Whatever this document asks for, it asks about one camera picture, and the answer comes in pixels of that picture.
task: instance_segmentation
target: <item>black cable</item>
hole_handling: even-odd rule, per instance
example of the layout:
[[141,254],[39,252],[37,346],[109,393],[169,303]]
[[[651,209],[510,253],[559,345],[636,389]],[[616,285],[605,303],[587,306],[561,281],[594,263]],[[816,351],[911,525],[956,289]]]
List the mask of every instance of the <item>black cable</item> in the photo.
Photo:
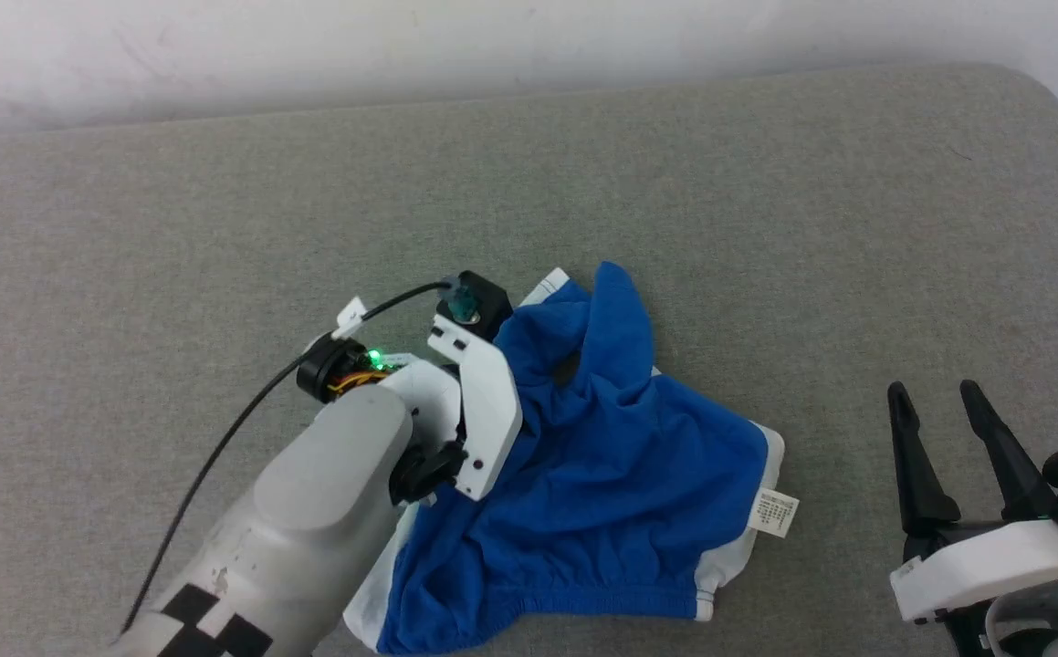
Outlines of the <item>black cable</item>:
[[[413,288],[411,290],[407,290],[406,292],[403,292],[403,294],[400,294],[399,296],[395,296],[394,299],[388,299],[386,302],[380,303],[379,305],[377,305],[377,307],[373,307],[369,311],[366,311],[365,315],[363,315],[362,321],[366,322],[370,320],[370,317],[379,315],[379,313],[391,309],[397,305],[403,303],[404,300],[412,298],[412,296],[420,295],[423,294],[423,292],[428,292],[431,290],[448,289],[450,287],[452,286],[450,286],[449,282],[444,282],[443,280],[438,280],[438,282],[427,282],[425,284],[425,286]],[[166,554],[167,552],[167,546],[170,545],[170,540],[172,540],[172,536],[176,535],[176,529],[179,529],[179,523],[181,523],[181,521],[183,519],[183,513],[187,512],[187,505],[191,503],[191,498],[194,498],[194,496],[196,495],[196,491],[199,490],[200,483],[203,483],[203,477],[206,477],[206,475],[208,474],[208,470],[212,470],[212,466],[215,464],[216,458],[219,458],[220,453],[223,452],[225,446],[229,446],[229,441],[232,441],[233,436],[236,435],[237,430],[241,427],[241,424],[244,423],[244,420],[249,420],[249,416],[252,415],[254,408],[257,407],[257,404],[260,404],[261,401],[264,400],[264,398],[267,398],[267,396],[269,396],[270,393],[277,387],[277,383],[282,382],[282,380],[286,379],[286,377],[290,377],[291,371],[296,369],[297,366],[300,365],[300,363],[303,363],[303,361],[306,361],[306,357],[308,357],[308,354],[309,350],[295,358],[294,361],[292,361],[290,365],[284,367],[281,371],[277,371],[277,375],[275,375],[275,377],[271,379],[269,383],[264,384],[264,387],[261,388],[261,391],[256,393],[256,396],[254,396],[253,401],[250,401],[249,406],[245,406],[244,410],[240,412],[240,415],[238,415],[236,417],[236,420],[233,421],[232,427],[229,427],[227,432],[224,432],[224,436],[220,438],[219,443],[216,444],[216,449],[212,450],[212,454],[208,455],[208,459],[203,462],[203,468],[200,468],[199,473],[196,474],[196,479],[191,481],[191,486],[189,487],[189,489],[187,489],[187,494],[183,496],[183,501],[179,503],[179,508],[176,510],[176,515],[174,516],[172,521],[170,521],[170,525],[167,527],[167,531],[164,533],[163,541],[160,542],[160,549],[157,550],[157,558],[154,558],[153,561],[151,562],[151,567],[148,568],[148,573],[143,579],[143,586],[140,587],[140,594],[135,596],[135,602],[131,604],[131,610],[130,613],[127,614],[127,620],[123,621],[123,631],[121,631],[120,634],[129,631],[129,628],[131,628],[131,624],[135,623],[135,618],[140,615],[140,608],[143,607],[143,599],[145,599],[146,596],[148,596],[148,590],[151,587],[151,582],[152,580],[154,580],[154,578],[157,578],[157,570],[160,570],[160,564],[163,561],[164,554]]]

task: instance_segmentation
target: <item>white wall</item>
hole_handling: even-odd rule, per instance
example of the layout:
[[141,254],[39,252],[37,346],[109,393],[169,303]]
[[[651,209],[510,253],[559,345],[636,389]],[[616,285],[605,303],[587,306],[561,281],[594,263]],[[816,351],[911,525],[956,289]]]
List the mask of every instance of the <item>white wall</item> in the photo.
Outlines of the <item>white wall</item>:
[[970,59],[1058,0],[0,0],[0,130]]

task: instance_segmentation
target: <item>black and white checkered pattern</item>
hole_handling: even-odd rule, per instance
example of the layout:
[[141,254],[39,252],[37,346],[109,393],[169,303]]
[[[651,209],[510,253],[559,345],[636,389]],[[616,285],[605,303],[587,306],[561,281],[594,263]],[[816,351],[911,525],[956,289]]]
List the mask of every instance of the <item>black and white checkered pattern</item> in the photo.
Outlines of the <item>black and white checkered pattern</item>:
[[229,619],[217,636],[197,627],[219,601],[201,587],[183,585],[161,612],[183,623],[183,627],[161,650],[160,657],[264,657],[273,639],[240,615]]

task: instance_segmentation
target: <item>blue fabric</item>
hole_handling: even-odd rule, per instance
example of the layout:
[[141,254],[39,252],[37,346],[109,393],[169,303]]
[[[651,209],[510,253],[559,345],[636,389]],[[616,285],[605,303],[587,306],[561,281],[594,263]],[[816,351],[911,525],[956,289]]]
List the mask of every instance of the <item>blue fabric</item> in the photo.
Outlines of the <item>blue fabric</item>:
[[[735,540],[767,441],[665,375],[620,267],[500,328],[524,425],[496,486],[449,486],[420,510],[394,572],[377,649],[437,654],[491,639],[524,613],[695,617],[695,566]],[[565,387],[553,370],[580,350]]]

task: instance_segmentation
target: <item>gray fabric surface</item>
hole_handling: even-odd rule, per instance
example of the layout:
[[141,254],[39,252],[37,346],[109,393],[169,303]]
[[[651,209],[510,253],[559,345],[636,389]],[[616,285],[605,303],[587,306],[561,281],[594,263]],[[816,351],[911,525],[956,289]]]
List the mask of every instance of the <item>gray fabric surface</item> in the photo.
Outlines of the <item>gray fabric surface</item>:
[[[1001,504],[960,379],[1058,449],[1058,102],[979,66],[0,138],[0,656],[111,639],[216,438],[355,292],[602,258],[660,369],[783,433],[801,511],[710,623],[529,617],[478,653],[948,654],[888,584],[888,384],[967,515]],[[157,587],[315,410],[270,397]]]

